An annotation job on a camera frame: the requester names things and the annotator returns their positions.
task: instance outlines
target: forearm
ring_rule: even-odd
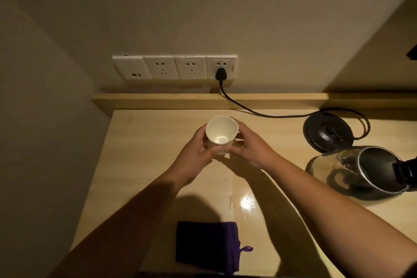
[[[90,233],[50,277],[131,277],[184,183],[166,171]]]
[[[350,275],[399,277],[417,261],[417,245],[409,238],[290,161],[276,155],[267,172]]]

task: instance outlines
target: purple cloth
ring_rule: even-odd
[[[236,222],[197,223],[180,221],[177,225],[175,260],[233,275],[239,270],[240,249]]]

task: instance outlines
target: plug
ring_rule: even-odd
[[[216,76],[215,78],[218,81],[223,81],[227,79],[227,72],[223,67],[220,67],[217,71],[216,71]]]

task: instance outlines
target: power outlet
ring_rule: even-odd
[[[184,55],[174,57],[180,79],[206,79],[206,57],[204,55]]]
[[[112,60],[126,80],[152,79],[140,55],[113,55]]]
[[[207,78],[215,79],[216,71],[223,67],[227,72],[227,79],[237,76],[237,55],[207,55]]]
[[[143,59],[153,79],[178,79],[174,56],[145,56]]]

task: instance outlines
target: hand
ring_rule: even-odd
[[[220,147],[206,149],[203,141],[205,134],[206,124],[199,128],[191,140],[185,144],[167,173],[179,177],[185,183],[193,180],[204,167],[211,163],[213,157],[222,149]]]
[[[241,156],[251,165],[263,170],[270,170],[274,166],[274,159],[277,153],[263,140],[257,133],[252,131],[246,124],[235,119],[239,125],[239,132],[235,145],[230,146],[227,151],[229,153]]]

